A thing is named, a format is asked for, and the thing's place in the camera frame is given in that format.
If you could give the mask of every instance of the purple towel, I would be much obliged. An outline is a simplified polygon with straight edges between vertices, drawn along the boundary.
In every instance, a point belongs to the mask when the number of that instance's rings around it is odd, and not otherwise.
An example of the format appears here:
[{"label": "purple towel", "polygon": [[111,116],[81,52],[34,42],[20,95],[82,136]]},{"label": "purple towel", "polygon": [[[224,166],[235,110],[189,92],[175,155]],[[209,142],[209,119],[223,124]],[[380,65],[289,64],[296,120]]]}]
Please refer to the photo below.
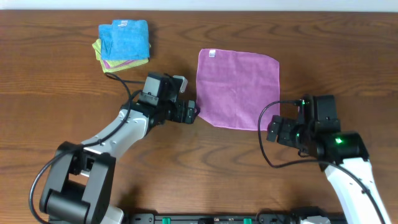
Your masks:
[{"label": "purple towel", "polygon": [[[202,49],[197,71],[199,116],[213,126],[257,130],[259,115],[269,103],[279,100],[279,62],[261,54]],[[262,117],[267,130],[279,105]]]}]

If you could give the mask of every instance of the wood grain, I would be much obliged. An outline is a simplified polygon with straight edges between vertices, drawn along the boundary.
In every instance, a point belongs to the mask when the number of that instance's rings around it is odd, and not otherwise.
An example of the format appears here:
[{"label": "wood grain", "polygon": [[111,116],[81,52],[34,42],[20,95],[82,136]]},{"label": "wood grain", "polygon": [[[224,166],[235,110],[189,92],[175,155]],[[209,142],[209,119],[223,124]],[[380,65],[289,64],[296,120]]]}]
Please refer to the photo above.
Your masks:
[{"label": "wood grain", "polygon": [[[39,169],[60,143],[104,128],[126,99],[120,83],[102,75],[91,47],[98,25],[120,18],[147,20],[152,44],[150,62],[120,72],[123,78],[184,75],[186,97],[195,98],[198,53],[218,48],[278,60],[282,99],[334,94],[343,129],[362,135],[379,193],[398,222],[398,14],[1,11],[0,18],[0,223],[35,223],[27,196]],[[297,159],[295,149],[265,147],[275,163]],[[168,122],[137,142],[117,165],[112,202],[130,212],[341,211],[316,165],[271,169],[255,132],[202,119]]]}]

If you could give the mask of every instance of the yellow cloth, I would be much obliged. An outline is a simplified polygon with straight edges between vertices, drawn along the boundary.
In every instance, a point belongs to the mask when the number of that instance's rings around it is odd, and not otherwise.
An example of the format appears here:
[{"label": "yellow cloth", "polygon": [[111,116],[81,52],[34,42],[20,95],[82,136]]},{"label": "yellow cloth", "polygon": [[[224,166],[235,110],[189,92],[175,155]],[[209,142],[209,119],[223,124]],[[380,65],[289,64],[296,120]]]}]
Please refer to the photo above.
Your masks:
[{"label": "yellow cloth", "polygon": [[142,60],[135,60],[126,65],[121,65],[127,61],[126,60],[106,60],[106,63],[108,63],[108,65],[110,66],[110,68],[106,68],[106,66],[104,64],[104,60],[101,59],[101,39],[98,39],[93,44],[93,48],[95,50],[95,56],[96,56],[97,60],[99,60],[99,62],[101,63],[102,71],[104,71],[104,72],[117,72],[117,71],[124,70],[127,68],[132,68],[132,67],[136,67],[139,65],[143,65],[149,61],[148,58],[145,58]]}]

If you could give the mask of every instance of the black cable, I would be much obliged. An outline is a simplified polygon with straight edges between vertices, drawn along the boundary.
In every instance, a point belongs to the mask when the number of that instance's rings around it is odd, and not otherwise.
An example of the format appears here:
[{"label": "black cable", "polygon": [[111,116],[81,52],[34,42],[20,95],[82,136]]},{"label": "black cable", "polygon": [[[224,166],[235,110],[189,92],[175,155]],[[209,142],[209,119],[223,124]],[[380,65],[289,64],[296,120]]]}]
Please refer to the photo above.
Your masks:
[{"label": "black cable", "polygon": [[257,127],[258,127],[257,130],[258,130],[258,136],[259,136],[259,142],[260,142],[260,149],[261,149],[262,155],[266,159],[267,163],[272,168],[278,169],[278,168],[283,168],[283,167],[287,167],[287,166],[294,165],[294,164],[303,164],[303,163],[314,162],[314,163],[317,163],[317,164],[324,164],[324,165],[333,166],[334,168],[341,170],[342,172],[347,174],[349,177],[351,177],[362,188],[362,193],[366,194],[369,197],[369,199],[370,199],[370,201],[371,201],[371,203],[372,203],[374,209],[376,210],[376,213],[377,213],[377,215],[378,215],[378,217],[380,219],[380,222],[382,224],[385,224],[386,222],[384,221],[384,218],[383,218],[383,216],[381,214],[380,208],[378,207],[376,201],[374,200],[373,196],[371,195],[370,190],[353,173],[351,173],[349,170],[347,170],[347,169],[345,169],[345,168],[343,168],[341,166],[338,166],[338,165],[336,165],[334,163],[327,162],[327,161],[320,161],[318,159],[303,159],[303,160],[298,160],[298,161],[286,162],[284,164],[279,164],[279,165],[274,165],[274,164],[271,163],[271,161],[268,159],[268,157],[266,155],[266,152],[264,151],[264,147],[262,146],[260,126],[261,126],[262,115],[264,115],[264,113],[266,112],[266,110],[269,107],[271,107],[272,105],[275,105],[277,103],[292,103],[292,104],[296,104],[297,100],[275,101],[275,102],[272,102],[272,103],[268,104],[263,109],[263,111],[261,111],[261,114],[260,114],[260,117],[259,117],[259,122],[257,124]]},{"label": "black cable", "polygon": [[129,99],[128,99],[128,108],[129,109],[127,110],[127,113],[126,113],[125,117],[123,118],[123,120],[120,122],[120,124],[113,131],[111,131],[108,135],[106,135],[102,139],[99,139],[99,140],[97,140],[96,142],[93,142],[93,143],[88,143],[88,144],[81,145],[80,147],[77,147],[77,148],[74,148],[74,149],[71,149],[71,150],[68,150],[68,151],[64,151],[64,152],[56,155],[54,158],[52,158],[50,161],[48,161],[48,163],[46,163],[46,165],[43,166],[43,168],[40,170],[40,172],[37,174],[35,180],[33,181],[32,187],[30,188],[30,192],[29,192],[29,208],[30,208],[30,212],[33,214],[33,216],[36,218],[36,220],[39,221],[40,223],[50,224],[49,222],[46,222],[45,220],[40,218],[40,216],[36,212],[36,210],[34,208],[34,204],[33,204],[33,196],[34,196],[34,191],[35,191],[36,185],[39,182],[40,178],[43,176],[44,172],[52,164],[57,162],[63,156],[65,156],[65,155],[67,155],[69,153],[73,153],[73,152],[75,152],[77,150],[82,150],[84,147],[91,147],[91,146],[96,146],[98,144],[101,144],[103,141],[106,141],[112,135],[114,135],[117,131],[119,131],[121,129],[121,127],[124,125],[124,123],[127,121],[127,119],[129,118],[130,110],[131,110],[131,101],[142,91],[142,90],[137,90],[133,94],[131,94],[129,87],[126,85],[126,82],[124,80],[120,79],[117,75],[115,75],[113,73],[109,73],[109,75],[112,75],[115,80],[120,81],[123,84],[123,86],[125,87],[125,89],[127,91],[127,95],[129,96]]},{"label": "black cable", "polygon": [[[117,79],[117,78],[114,77],[114,76],[116,75],[116,74],[114,74],[114,73],[105,72],[104,75],[105,75],[106,77],[112,79],[112,80],[120,81],[120,79]],[[135,80],[122,80],[122,81],[124,81],[125,83],[135,83],[135,84],[144,84],[144,83],[145,83],[145,81],[135,81]]]}]

